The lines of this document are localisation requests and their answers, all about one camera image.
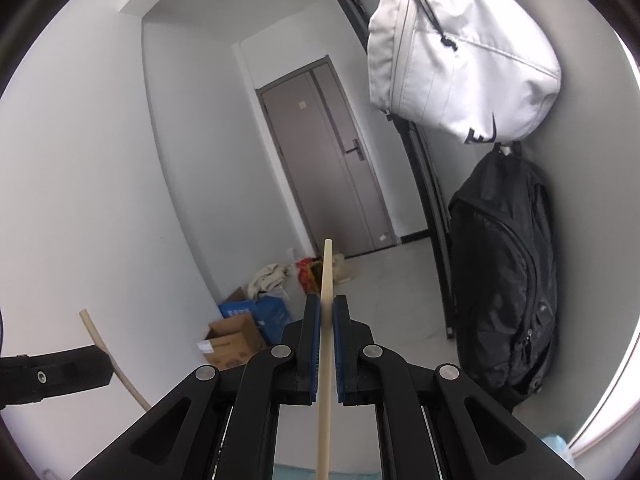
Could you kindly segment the wooden chopstick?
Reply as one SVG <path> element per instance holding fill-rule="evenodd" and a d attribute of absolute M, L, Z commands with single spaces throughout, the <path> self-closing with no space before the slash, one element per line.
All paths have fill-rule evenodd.
<path fill-rule="evenodd" d="M 139 404 L 140 408 L 142 408 L 143 411 L 148 412 L 151 409 L 151 404 L 149 404 L 149 402 L 145 399 L 145 397 L 142 396 L 140 391 L 134 386 L 132 381 L 122 371 L 122 368 L 118 365 L 114 356 L 111 354 L 111 351 L 108 350 L 107 345 L 104 342 L 103 338 L 101 337 L 100 332 L 98 331 L 96 324 L 94 324 L 88 310 L 82 309 L 79 312 L 79 317 L 81 319 L 82 324 L 84 324 L 85 329 L 89 337 L 93 341 L 93 343 L 100 350 L 102 350 L 110 359 L 113 370 L 114 370 L 114 374 L 118 378 L 122 386 L 126 389 L 126 391 L 130 394 L 130 396 L 132 396 L 132 398 L 137 402 L 137 404 Z"/>

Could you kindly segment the brown cardboard box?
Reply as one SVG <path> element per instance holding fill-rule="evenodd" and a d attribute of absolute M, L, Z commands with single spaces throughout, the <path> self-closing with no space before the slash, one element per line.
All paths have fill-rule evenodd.
<path fill-rule="evenodd" d="M 198 343 L 204 359 L 218 370 L 242 366 L 266 343 L 249 313 L 221 318 L 210 323 L 205 338 Z"/>

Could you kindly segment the blue cardboard box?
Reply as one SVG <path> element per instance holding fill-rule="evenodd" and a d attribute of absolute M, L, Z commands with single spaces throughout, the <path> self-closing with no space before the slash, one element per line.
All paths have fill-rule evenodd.
<path fill-rule="evenodd" d="M 242 287 L 235 289 L 218 308 L 224 318 L 249 313 L 267 344 L 280 344 L 285 326 L 292 322 L 281 298 L 260 296 L 250 299 Z"/>

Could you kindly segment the cream cloth on box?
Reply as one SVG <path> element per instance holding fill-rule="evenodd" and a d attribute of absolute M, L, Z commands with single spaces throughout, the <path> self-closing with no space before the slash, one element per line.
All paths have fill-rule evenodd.
<path fill-rule="evenodd" d="M 246 286 L 246 294 L 252 299 L 271 292 L 283 285 L 293 275 L 292 266 L 283 263 L 270 263 L 257 271 Z"/>

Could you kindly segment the red yellow shopping bag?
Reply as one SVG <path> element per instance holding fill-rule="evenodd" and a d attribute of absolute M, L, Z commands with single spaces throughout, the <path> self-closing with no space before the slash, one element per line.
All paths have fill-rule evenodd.
<path fill-rule="evenodd" d="M 319 295 L 322 284 L 322 260 L 303 258 L 295 263 L 297 279 L 306 295 Z"/>

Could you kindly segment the black backpack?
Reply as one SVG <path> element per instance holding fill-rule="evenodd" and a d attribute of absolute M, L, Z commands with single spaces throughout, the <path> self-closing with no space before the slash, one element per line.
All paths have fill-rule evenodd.
<path fill-rule="evenodd" d="M 535 394 L 556 347 L 552 213 L 539 168 L 496 145 L 449 204 L 459 363 L 507 410 Z"/>

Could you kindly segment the grey door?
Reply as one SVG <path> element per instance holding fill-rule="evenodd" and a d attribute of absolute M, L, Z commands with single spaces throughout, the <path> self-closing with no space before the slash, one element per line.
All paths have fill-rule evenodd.
<path fill-rule="evenodd" d="M 314 249 L 333 240 L 346 257 L 397 244 L 355 116 L 325 56 L 257 90 Z"/>

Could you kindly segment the white hanging bag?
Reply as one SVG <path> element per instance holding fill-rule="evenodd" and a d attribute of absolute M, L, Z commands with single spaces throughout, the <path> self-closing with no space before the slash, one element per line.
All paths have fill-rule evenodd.
<path fill-rule="evenodd" d="M 367 56 L 376 108 L 464 144 L 523 140 L 561 89 L 550 41 L 515 0 L 380 0 Z"/>

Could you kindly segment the black door frame rail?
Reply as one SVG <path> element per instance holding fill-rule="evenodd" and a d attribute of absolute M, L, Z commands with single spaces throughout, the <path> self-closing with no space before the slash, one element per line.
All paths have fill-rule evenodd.
<path fill-rule="evenodd" d="M 367 50 L 369 31 L 363 6 L 357 0 L 336 1 L 352 26 L 361 47 L 363 50 Z M 395 115 L 388 115 L 387 120 L 394 125 L 399 134 L 413 180 L 416 182 L 427 223 L 427 231 L 432 241 L 440 296 L 442 296 L 446 337 L 454 339 L 456 309 L 454 308 L 451 281 L 449 217 L 445 211 L 444 196 L 440 190 L 435 165 L 427 146 L 425 134 L 416 124 Z"/>

